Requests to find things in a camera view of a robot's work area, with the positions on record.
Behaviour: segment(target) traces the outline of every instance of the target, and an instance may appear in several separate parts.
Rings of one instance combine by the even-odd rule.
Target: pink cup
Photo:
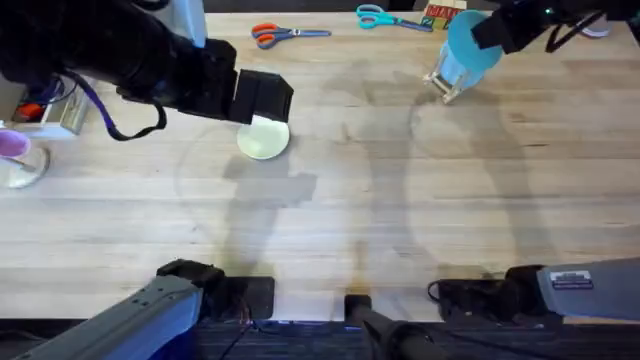
[[[24,134],[17,131],[0,130],[0,156],[16,157],[29,151],[31,141]]]

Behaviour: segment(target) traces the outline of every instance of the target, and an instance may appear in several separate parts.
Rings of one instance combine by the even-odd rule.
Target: blue-handled scissors
[[[278,41],[293,39],[297,36],[331,36],[331,31],[325,30],[300,30],[281,28],[276,24],[260,24],[251,29],[251,36],[256,39],[260,49],[271,49]]]
[[[360,18],[359,24],[363,29],[373,29],[378,25],[398,25],[409,29],[431,32],[430,26],[423,26],[413,21],[408,21],[395,17],[384,11],[380,6],[373,4],[360,5],[356,9],[356,14]]]

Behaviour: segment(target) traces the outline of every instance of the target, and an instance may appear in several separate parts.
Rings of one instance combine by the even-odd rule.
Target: wooden tabletop
[[[437,320],[432,280],[640,256],[640,51],[623,24],[553,55],[540,38],[444,106],[421,81],[444,32],[361,30],[353,13],[207,20],[238,68],[295,89],[289,150],[250,160],[237,125],[173,110],[118,143],[92,108],[78,139],[49,143],[39,184],[0,192],[0,317],[90,317],[185,258],[274,276],[277,319],[340,319],[345,294],[370,293],[390,317]],[[264,51],[261,22],[333,36]],[[123,132],[155,122],[99,90]]]

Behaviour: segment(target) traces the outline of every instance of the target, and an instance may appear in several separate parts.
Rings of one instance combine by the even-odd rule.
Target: light blue cup
[[[445,52],[447,55],[439,72],[449,84],[455,84],[460,76],[469,73],[462,90],[475,86],[502,57],[502,47],[481,50],[473,39],[471,29],[487,17],[475,10],[456,15],[449,25],[448,39],[440,49],[440,56]]]

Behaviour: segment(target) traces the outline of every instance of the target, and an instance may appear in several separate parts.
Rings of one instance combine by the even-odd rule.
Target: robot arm
[[[524,49],[555,26],[547,52],[564,45],[583,28],[606,16],[610,21],[629,20],[638,14],[638,0],[490,0],[501,6],[476,25],[472,32],[481,49],[500,45],[505,53]],[[556,40],[563,25],[573,29]]]
[[[143,11],[167,3],[3,1],[0,70],[9,81],[42,87],[55,74],[85,74],[116,85],[127,100],[155,105],[161,118],[162,108],[171,107],[244,124],[253,114],[288,120],[293,89],[279,75],[238,74],[236,51],[226,41],[206,39],[196,46]],[[81,80],[79,85],[88,90]],[[118,134],[106,117],[105,123],[112,136]]]
[[[145,360],[203,318],[235,318],[237,299],[256,319],[271,317],[275,282],[234,278],[213,266],[176,260],[127,299],[16,358]]]
[[[444,279],[437,297],[445,321],[556,325],[563,316],[640,320],[640,258],[519,266],[504,280]]]

